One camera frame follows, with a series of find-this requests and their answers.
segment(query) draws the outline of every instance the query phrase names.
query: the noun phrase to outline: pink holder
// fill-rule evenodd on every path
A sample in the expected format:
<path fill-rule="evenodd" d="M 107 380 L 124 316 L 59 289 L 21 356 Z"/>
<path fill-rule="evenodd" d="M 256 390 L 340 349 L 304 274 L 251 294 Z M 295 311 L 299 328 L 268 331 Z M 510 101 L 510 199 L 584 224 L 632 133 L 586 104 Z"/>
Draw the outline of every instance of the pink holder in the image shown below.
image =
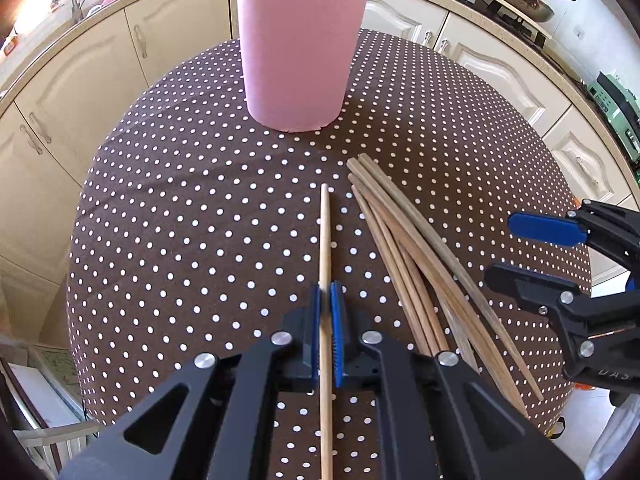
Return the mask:
<path fill-rule="evenodd" d="M 249 113 L 283 132 L 339 114 L 367 0 L 238 0 Z"/>

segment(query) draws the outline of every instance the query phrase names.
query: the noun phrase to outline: table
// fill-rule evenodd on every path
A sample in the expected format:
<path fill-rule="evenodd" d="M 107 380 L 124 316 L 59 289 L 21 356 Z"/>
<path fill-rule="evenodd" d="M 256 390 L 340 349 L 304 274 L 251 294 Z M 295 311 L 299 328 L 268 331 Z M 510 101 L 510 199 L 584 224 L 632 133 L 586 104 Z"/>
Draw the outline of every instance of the table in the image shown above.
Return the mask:
<path fill-rule="evenodd" d="M 347 159 L 362 152 L 479 285 L 485 266 L 507 261 L 588 288 L 584 248 L 507 231 L 510 212 L 561 215 L 572 194 L 538 134 L 471 72 L 419 44 L 363 30 L 340 116 L 320 131 L 283 134 L 248 115 L 239 42 L 229 41 L 145 92 L 98 149 L 84 183 L 67 299 L 89 412 L 111 424 L 181 363 L 203 351 L 242 352 L 306 304 L 318 279 L 322 182 L 332 191 L 333 277 L 346 286 L 348 307 L 413 348 L 347 180 Z M 572 387 L 560 375 L 558 340 L 546 319 L 481 290 L 540 378 L 543 402 L 505 357 L 543 431 Z M 336 472 L 378 476 L 373 400 L 337 393 Z M 317 479 L 317 397 L 283 394 L 276 415 L 270 478 Z"/>

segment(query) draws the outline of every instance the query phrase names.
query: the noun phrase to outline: metal bolt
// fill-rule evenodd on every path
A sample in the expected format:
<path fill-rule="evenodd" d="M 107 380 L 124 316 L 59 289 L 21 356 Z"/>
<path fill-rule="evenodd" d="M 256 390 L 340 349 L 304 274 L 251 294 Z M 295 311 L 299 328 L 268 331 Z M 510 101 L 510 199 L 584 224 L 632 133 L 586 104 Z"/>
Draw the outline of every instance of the metal bolt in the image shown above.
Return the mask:
<path fill-rule="evenodd" d="M 276 346 L 288 345 L 293 341 L 293 336 L 289 332 L 274 332 L 271 334 L 271 342 Z"/>
<path fill-rule="evenodd" d="M 574 301 L 574 294 L 566 290 L 560 294 L 560 301 L 565 305 L 571 304 Z"/>
<path fill-rule="evenodd" d="M 367 330 L 362 334 L 362 341 L 368 345 L 377 345 L 382 341 L 382 334 L 375 330 Z"/>
<path fill-rule="evenodd" d="M 442 366 L 455 366 L 460 362 L 460 359 L 453 352 L 441 352 L 438 354 L 438 362 Z"/>
<path fill-rule="evenodd" d="M 211 368 L 216 363 L 216 356 L 209 352 L 203 352 L 193 358 L 193 364 L 198 368 Z"/>
<path fill-rule="evenodd" d="M 595 350 L 595 346 L 591 341 L 587 339 L 587 341 L 583 341 L 580 345 L 580 355 L 582 357 L 591 357 L 593 355 L 593 351 Z"/>

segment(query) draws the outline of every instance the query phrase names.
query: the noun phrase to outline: white cabinet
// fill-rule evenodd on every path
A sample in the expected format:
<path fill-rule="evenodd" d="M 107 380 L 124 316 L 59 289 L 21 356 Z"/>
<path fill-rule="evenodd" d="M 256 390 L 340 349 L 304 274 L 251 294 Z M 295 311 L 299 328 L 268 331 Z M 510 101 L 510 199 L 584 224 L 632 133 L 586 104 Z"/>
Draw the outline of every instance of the white cabinet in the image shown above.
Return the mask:
<path fill-rule="evenodd" d="M 626 197 L 620 204 L 620 207 L 638 211 L 638 204 L 634 200 L 633 195 Z M 626 272 L 626 269 L 619 266 L 616 262 L 609 260 L 598 251 L 589 250 L 589 260 L 591 261 L 591 285 L 597 285 L 602 282 L 614 278 L 615 276 Z"/>
<path fill-rule="evenodd" d="M 146 80 L 231 39 L 228 0 L 140 0 L 125 12 Z"/>
<path fill-rule="evenodd" d="M 569 107 L 569 99 L 529 61 L 453 13 L 447 17 L 436 51 L 494 87 L 541 136 Z"/>
<path fill-rule="evenodd" d="M 80 187 L 14 104 L 0 118 L 0 182 L 0 256 L 61 283 Z"/>
<path fill-rule="evenodd" d="M 14 337 L 36 342 L 60 285 L 0 257 L 0 286 Z"/>
<path fill-rule="evenodd" d="M 55 159 L 81 183 L 100 143 L 146 88 L 121 10 L 60 51 L 15 103 Z"/>
<path fill-rule="evenodd" d="M 233 35 L 237 38 L 237 1 L 230 1 Z M 362 27 L 433 47 L 447 13 L 425 0 L 367 0 Z"/>
<path fill-rule="evenodd" d="M 576 108 L 569 108 L 543 140 L 580 200 L 617 204 L 631 193 L 613 156 Z"/>

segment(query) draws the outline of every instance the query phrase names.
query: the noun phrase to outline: beige cabinet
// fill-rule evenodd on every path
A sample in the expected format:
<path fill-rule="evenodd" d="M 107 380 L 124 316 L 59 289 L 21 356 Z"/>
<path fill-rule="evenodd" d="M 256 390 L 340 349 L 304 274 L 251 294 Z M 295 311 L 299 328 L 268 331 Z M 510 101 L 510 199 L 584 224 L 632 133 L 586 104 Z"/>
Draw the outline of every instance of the beige cabinet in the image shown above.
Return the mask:
<path fill-rule="evenodd" d="M 529 61 L 460 16 L 447 16 L 435 49 L 494 87 L 541 136 L 569 107 L 569 99 Z"/>
<path fill-rule="evenodd" d="M 82 183 L 100 143 L 146 88 L 121 10 L 60 51 L 15 103 L 47 150 Z"/>
<path fill-rule="evenodd" d="M 125 12 L 150 85 L 184 60 L 231 39 L 228 0 L 140 0 Z"/>
<path fill-rule="evenodd" d="M 632 195 L 626 197 L 620 204 L 620 207 L 638 211 L 638 204 Z M 617 275 L 626 272 L 626 269 L 619 266 L 616 262 L 609 260 L 598 251 L 589 249 L 589 259 L 591 261 L 591 285 L 597 285 L 606 282 Z"/>
<path fill-rule="evenodd" d="M 14 337 L 36 342 L 60 285 L 43 280 L 0 256 L 0 286 Z"/>
<path fill-rule="evenodd" d="M 617 204 L 631 193 L 613 156 L 575 107 L 569 108 L 543 140 L 580 200 Z"/>
<path fill-rule="evenodd" d="M 0 118 L 0 182 L 0 256 L 62 282 L 80 187 L 13 104 Z"/>
<path fill-rule="evenodd" d="M 238 4 L 230 1 L 233 34 L 237 38 Z M 367 0 L 362 27 L 433 47 L 447 13 L 425 0 Z"/>

